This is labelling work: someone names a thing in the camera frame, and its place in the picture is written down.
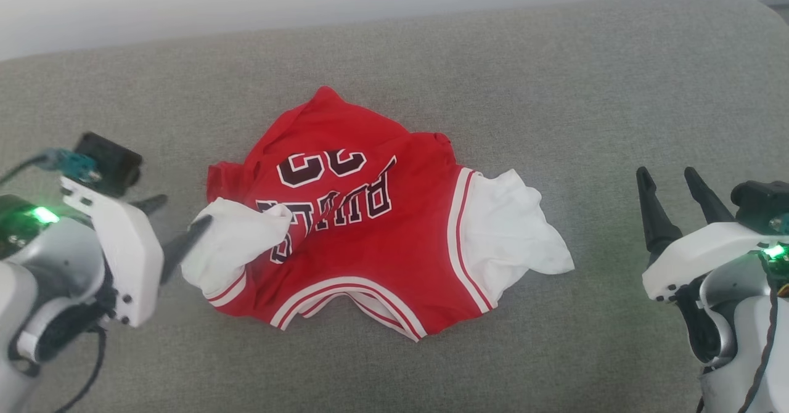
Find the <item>bulls jersey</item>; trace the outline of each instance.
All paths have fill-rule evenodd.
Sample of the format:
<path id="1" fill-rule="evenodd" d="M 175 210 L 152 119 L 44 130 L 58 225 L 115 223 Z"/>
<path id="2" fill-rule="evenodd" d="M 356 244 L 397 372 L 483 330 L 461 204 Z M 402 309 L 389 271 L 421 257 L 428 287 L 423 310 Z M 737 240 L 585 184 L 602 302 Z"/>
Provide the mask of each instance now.
<path id="1" fill-rule="evenodd" d="M 288 211 L 279 244 L 200 284 L 219 311 L 280 329 L 343 295 L 419 340 L 495 308 L 527 269 L 573 267 L 540 194 L 514 171 L 485 179 L 457 165 L 445 135 L 409 133 L 327 87 L 285 112 L 243 164 L 211 166 L 217 199 Z"/>

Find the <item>gray couch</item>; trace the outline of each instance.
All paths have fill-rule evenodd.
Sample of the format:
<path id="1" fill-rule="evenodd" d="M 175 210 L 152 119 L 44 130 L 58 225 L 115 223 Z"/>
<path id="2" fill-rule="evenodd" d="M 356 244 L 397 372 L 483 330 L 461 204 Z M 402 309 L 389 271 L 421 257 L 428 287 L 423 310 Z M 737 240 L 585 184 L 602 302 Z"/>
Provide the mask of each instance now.
<path id="1" fill-rule="evenodd" d="M 542 9 L 257 31 L 0 64 L 0 169 L 92 130 L 140 152 L 133 193 L 169 194 L 167 239 L 205 205 L 206 167 L 241 160 L 322 84 L 406 128 L 440 131 L 485 175 L 543 196 L 577 270 L 527 275 L 499 309 L 415 345 L 334 301 L 280 332 L 226 317 L 180 276 L 138 330 L 110 328 L 76 411 L 692 411 L 699 365 L 679 311 L 649 301 L 634 173 L 701 227 L 682 169 L 727 200 L 787 179 L 789 27 L 747 0 L 600 0 Z M 35 172 L 4 192 L 57 198 Z M 79 388 L 79 340 L 33 410 Z"/>

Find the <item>black cable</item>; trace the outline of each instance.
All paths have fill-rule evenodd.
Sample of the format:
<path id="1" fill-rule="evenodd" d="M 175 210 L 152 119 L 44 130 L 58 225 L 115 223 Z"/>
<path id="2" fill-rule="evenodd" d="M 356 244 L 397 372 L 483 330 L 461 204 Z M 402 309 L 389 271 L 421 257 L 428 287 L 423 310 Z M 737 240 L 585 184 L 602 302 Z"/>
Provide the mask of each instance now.
<path id="1" fill-rule="evenodd" d="M 10 182 L 11 179 L 16 177 L 17 174 L 19 174 L 20 172 L 24 171 L 25 169 L 30 168 L 31 166 L 35 165 L 36 163 L 43 162 L 43 161 L 45 161 L 47 159 L 48 159 L 47 155 L 42 155 L 42 154 L 36 155 L 35 157 L 28 158 L 28 160 L 25 160 L 25 162 L 22 162 L 22 163 L 18 164 L 17 166 L 12 168 L 10 171 L 8 171 L 6 174 L 3 174 L 2 176 L 0 176 L 0 186 L 6 185 L 6 183 Z"/>
<path id="2" fill-rule="evenodd" d="M 759 391 L 759 386 L 761 386 L 761 380 L 764 378 L 764 372 L 767 370 L 767 363 L 770 360 L 772 345 L 775 343 L 775 324 L 778 323 L 778 291 L 775 288 L 775 283 L 772 281 L 769 262 L 767 262 L 763 253 L 759 254 L 759 260 L 761 261 L 761 267 L 764 269 L 764 273 L 767 275 L 767 284 L 770 286 L 770 326 L 767 328 L 767 343 L 761 351 L 761 363 L 756 373 L 753 374 L 753 384 L 750 385 L 745 396 L 745 402 L 737 413 L 745 413 L 750 408 L 750 404 L 753 403 L 753 399 L 756 398 L 756 393 Z"/>
<path id="3" fill-rule="evenodd" d="M 71 407 L 73 407 L 76 403 L 82 401 L 82 398 L 87 395 L 88 391 L 91 389 L 91 386 L 93 386 L 93 383 L 96 382 L 96 377 L 99 376 L 101 365 L 104 363 L 104 351 L 107 350 L 107 331 L 98 325 L 90 331 L 96 332 L 96 334 L 99 335 L 99 354 L 96 356 L 96 365 L 93 367 L 93 372 L 91 373 L 91 376 L 88 377 L 88 382 L 85 383 L 85 386 L 82 387 L 82 390 L 80 390 L 80 392 L 77 393 L 76 396 L 74 396 L 74 398 L 68 402 L 68 404 L 56 410 L 55 413 L 65 413 L 65 411 L 70 410 Z"/>

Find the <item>screw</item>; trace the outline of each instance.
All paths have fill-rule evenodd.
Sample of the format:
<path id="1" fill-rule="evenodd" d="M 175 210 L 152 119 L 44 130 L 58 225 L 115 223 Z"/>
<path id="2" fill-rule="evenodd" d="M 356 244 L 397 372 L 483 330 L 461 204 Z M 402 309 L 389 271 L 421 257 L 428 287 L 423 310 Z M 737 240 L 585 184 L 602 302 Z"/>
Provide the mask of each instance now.
<path id="1" fill-rule="evenodd" d="M 20 248 L 25 248 L 25 245 L 28 245 L 28 241 L 26 241 L 25 239 L 20 239 L 18 236 L 14 236 L 14 235 L 8 236 L 8 243 L 10 243 L 11 245 L 16 245 L 17 247 Z"/>
<path id="2" fill-rule="evenodd" d="M 99 182 L 99 180 L 101 180 L 101 174 L 98 171 L 90 171 L 88 173 L 89 182 Z"/>
<path id="3" fill-rule="evenodd" d="M 781 231 L 781 225 L 783 225 L 783 218 L 775 217 L 770 220 L 770 223 L 767 224 L 773 231 Z"/>

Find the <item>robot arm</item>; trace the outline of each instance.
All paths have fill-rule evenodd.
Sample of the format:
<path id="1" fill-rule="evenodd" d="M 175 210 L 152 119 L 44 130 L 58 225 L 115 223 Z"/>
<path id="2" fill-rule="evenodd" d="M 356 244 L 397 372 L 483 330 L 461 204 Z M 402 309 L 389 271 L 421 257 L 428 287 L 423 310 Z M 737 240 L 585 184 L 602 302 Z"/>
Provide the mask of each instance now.
<path id="1" fill-rule="evenodd" d="M 709 413 L 789 411 L 789 185 L 746 182 L 732 193 L 733 217 L 693 168 L 685 170 L 709 225 L 682 236 L 637 172 L 647 250 L 649 298 L 679 307 L 690 346 L 704 365 Z"/>
<path id="2" fill-rule="evenodd" d="M 64 151 L 47 169 L 64 174 L 64 202 L 79 216 L 0 197 L 0 413 L 26 411 L 42 365 L 79 334 L 111 320 L 149 320 L 158 287 L 211 222 L 162 247 L 143 210 L 166 197 L 118 200 L 139 177 L 141 157 L 91 133 Z"/>

